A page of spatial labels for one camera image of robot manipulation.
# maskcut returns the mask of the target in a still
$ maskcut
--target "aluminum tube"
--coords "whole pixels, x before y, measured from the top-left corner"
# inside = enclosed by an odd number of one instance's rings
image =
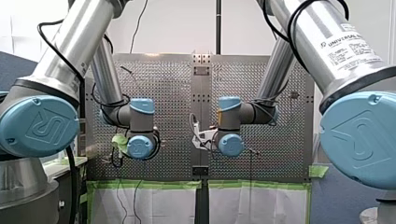
[[[269,5],[286,30],[290,15],[304,1],[270,0]],[[347,22],[344,12],[330,1],[317,1],[307,7],[293,30],[295,46],[325,99],[388,67]]]
[[[122,102],[119,78],[114,67],[111,51],[104,39],[93,56],[91,68],[101,101],[104,104]]]
[[[276,41],[262,83],[257,92],[257,99],[267,99],[275,96],[288,82],[291,69],[295,64],[294,54],[288,42],[279,38]],[[274,103],[265,102],[263,105],[273,106]]]
[[[114,7],[107,0],[77,0],[56,34],[53,45],[82,75],[85,75],[113,14]],[[50,48],[33,74],[22,79],[47,85],[78,100],[78,78]]]

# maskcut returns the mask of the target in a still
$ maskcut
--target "robotic arm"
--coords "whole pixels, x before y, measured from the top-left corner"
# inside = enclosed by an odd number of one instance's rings
[[[19,78],[10,92],[0,92],[0,217],[4,222],[57,223],[58,184],[48,181],[38,158],[64,150],[78,134],[79,85],[92,61],[105,121],[130,129],[126,154],[143,160],[157,148],[153,101],[124,101],[103,42],[111,19],[121,14],[126,2],[77,0],[52,42],[56,51],[47,49],[32,75]]]
[[[244,149],[241,124],[276,120],[276,106],[268,98],[281,92],[296,56],[323,93],[320,141],[332,163],[364,185],[396,189],[396,94],[363,91],[396,76],[396,67],[377,56],[330,1],[268,0],[266,8],[289,38],[276,42],[258,93],[263,100],[219,99],[218,149],[238,156]]]

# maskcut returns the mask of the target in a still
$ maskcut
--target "cable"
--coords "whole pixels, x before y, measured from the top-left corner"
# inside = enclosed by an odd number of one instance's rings
[[[113,53],[113,52],[114,52],[114,47],[113,47],[113,43],[111,42],[110,38],[107,36],[107,34],[105,34],[105,35],[103,36],[103,38],[104,38],[104,39],[107,41],[107,43],[110,45],[111,53]]]
[[[254,99],[249,101],[248,103],[251,105],[254,105],[256,108],[260,109],[260,111],[264,112],[268,117],[271,118],[272,123],[269,123],[269,126],[276,126],[276,119],[274,118],[274,116],[268,112],[261,104],[263,103],[272,103],[272,104],[277,104],[278,101],[276,100],[276,98],[288,87],[289,84],[289,80],[285,83],[285,85],[282,87],[282,89],[280,89],[277,93],[275,93],[273,96],[265,98],[265,99]]]
[[[295,55],[297,61],[300,63],[300,65],[309,73],[309,71],[307,70],[295,44],[293,41],[293,36],[291,33],[292,30],[292,26],[295,22],[297,22],[298,18],[300,17],[301,13],[307,8],[309,7],[312,3],[317,2],[317,1],[324,1],[324,0],[306,0],[305,2],[301,3],[297,9],[291,14],[290,18],[289,18],[289,22],[288,22],[288,29],[287,29],[287,36],[285,37],[284,35],[282,35],[276,28],[275,26],[271,23],[271,21],[268,18],[268,14],[266,12],[266,0],[264,0],[264,5],[263,5],[263,12],[264,12],[264,18],[267,22],[267,24],[270,26],[270,28],[272,29],[273,32],[275,32],[277,35],[279,35],[282,39],[290,42],[290,47],[291,50],[293,51],[293,54]],[[345,11],[345,16],[346,19],[349,20],[349,8],[347,6],[347,3],[344,0],[337,0],[342,7],[344,8]]]
[[[195,133],[194,128],[193,128],[193,122],[191,122],[191,118],[193,120],[197,120],[196,116],[193,113],[190,113],[189,116],[189,127],[190,127],[190,131],[194,134],[194,136],[198,139],[198,141],[201,143],[201,146],[206,148],[206,150],[210,151],[210,148],[208,148],[204,142],[201,140],[201,138],[198,136],[198,134]]]
[[[132,37],[132,43],[131,43],[131,50],[129,50],[129,53],[132,53],[132,50],[134,49],[134,38],[136,37],[137,31],[139,30],[140,20],[142,19],[143,13],[146,11],[148,2],[149,2],[149,0],[146,0],[145,5],[143,6],[142,12],[140,12],[139,18],[137,19],[137,25],[136,25],[136,29],[134,30],[134,36]]]
[[[116,149],[113,147],[113,148],[111,149],[111,158],[110,158],[111,164],[112,164],[115,168],[121,168],[122,165],[123,165],[123,158],[120,158],[120,164],[116,164],[116,163],[114,162],[114,152],[115,152],[115,151],[116,151]]]
[[[123,209],[124,212],[125,212],[125,216],[124,216],[123,219],[122,219],[122,224],[124,224],[124,223],[125,223],[125,219],[128,217],[128,210],[126,210],[126,207],[123,205],[123,202],[122,202],[122,200],[121,200],[121,198],[120,198],[120,195],[119,195],[120,184],[121,184],[121,178],[120,178],[120,174],[119,174],[119,184],[117,185],[116,196],[117,196],[117,199],[118,199],[119,202],[120,202],[120,205],[121,205],[122,209]]]
[[[139,181],[136,188],[134,189],[134,216],[139,220],[139,224],[142,224],[142,219],[136,213],[136,193],[137,189],[139,188],[140,184],[143,182],[143,179]]]
[[[249,201],[252,201],[252,190],[253,190],[253,152],[250,151],[250,163],[249,163],[249,192],[248,192],[248,198]],[[251,203],[249,203],[249,223],[251,222]]]
[[[6,99],[7,95],[0,95],[0,104],[3,103],[3,101]]]
[[[293,40],[293,36],[291,33],[291,29],[292,29],[292,25],[297,22],[298,18],[300,17],[301,13],[307,8],[309,7],[312,3],[317,2],[317,1],[323,1],[323,0],[307,0],[303,3],[301,3],[297,9],[293,12],[293,14],[291,14],[290,18],[289,18],[289,22],[288,22],[288,37],[289,37],[289,42],[290,42],[290,47],[291,50],[293,51],[294,55],[297,58],[297,61],[300,63],[300,65],[309,73],[308,69],[306,69],[306,66],[294,44],[294,40]],[[346,14],[346,19],[349,20],[349,9],[347,6],[347,3],[344,0],[337,0],[344,8],[345,14]]]
[[[274,39],[277,40],[277,35],[274,31],[272,31],[273,35],[274,35]]]
[[[107,107],[117,108],[117,107],[121,107],[121,106],[124,106],[124,105],[128,105],[129,102],[131,101],[131,97],[130,97],[129,95],[127,95],[127,94],[122,94],[122,96],[124,96],[127,100],[123,100],[123,103],[120,104],[120,105],[118,105],[118,104],[105,104],[105,103],[102,103],[102,102],[100,102],[100,101],[96,98],[96,96],[95,96],[95,94],[94,94],[95,87],[96,87],[96,83],[94,83],[93,86],[92,86],[91,96],[92,96],[92,99],[93,99],[97,104],[99,104],[99,105],[101,105],[101,106],[107,106]]]
[[[55,48],[55,46],[53,46],[47,39],[47,37],[44,35],[43,31],[42,31],[42,27],[43,26],[49,26],[49,25],[57,25],[62,23],[64,20],[59,20],[59,21],[51,21],[51,22],[41,22],[37,25],[37,31],[40,34],[41,38],[43,38],[43,40],[49,45],[49,47],[55,51],[55,53],[72,69],[72,71],[76,74],[80,84],[84,83],[84,77],[81,75],[81,73],[77,70],[77,68],[71,64],[63,55],[62,53]]]
[[[139,90],[139,94],[142,94],[143,91],[140,88],[139,82],[137,81],[136,77],[134,76],[134,73],[131,70],[129,70],[128,68],[124,67],[124,66],[120,66],[120,68],[122,70],[126,71],[127,73],[129,73],[129,75],[131,75],[131,77],[134,79],[134,83],[136,84],[137,89]]]
[[[276,27],[271,23],[270,18],[268,17],[268,14],[267,14],[267,3],[266,2],[267,1],[264,0],[262,3],[262,13],[264,14],[265,21],[267,22],[268,26],[271,28],[271,30],[273,32],[275,32],[280,38],[289,42],[288,38],[285,37],[280,31],[278,31],[276,29]]]
[[[385,203],[385,204],[396,204],[396,200],[392,199],[375,199],[379,203]]]
[[[75,219],[76,219],[76,212],[77,212],[77,201],[78,201],[78,196],[77,196],[77,176],[78,176],[78,170],[76,167],[76,163],[74,160],[74,155],[73,155],[73,150],[69,146],[66,148],[66,154],[69,159],[69,167],[70,167],[70,175],[72,179],[72,202],[71,202],[71,208],[70,208],[70,218],[69,218],[69,223],[74,224]]]

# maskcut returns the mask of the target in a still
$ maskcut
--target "universal robots logo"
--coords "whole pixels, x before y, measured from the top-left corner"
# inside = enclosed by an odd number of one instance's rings
[[[69,118],[48,109],[35,116],[26,136],[51,145],[58,145],[69,124]]]

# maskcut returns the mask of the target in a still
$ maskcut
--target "vertical metal post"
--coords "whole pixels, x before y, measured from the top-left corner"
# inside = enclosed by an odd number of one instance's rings
[[[210,117],[210,103],[207,95],[210,92],[210,55],[208,54],[194,54],[192,55],[193,67],[191,70],[191,113],[194,113],[198,120],[201,122],[201,129],[206,130],[209,128]],[[192,169],[207,168],[209,164],[208,153],[203,150],[196,150],[191,144],[191,165]],[[194,179],[207,178],[207,174],[193,174]]]
[[[216,0],[216,54],[221,54],[221,0]]]
[[[195,220],[194,224],[209,223],[209,184],[207,179],[202,179],[201,188],[195,194]]]

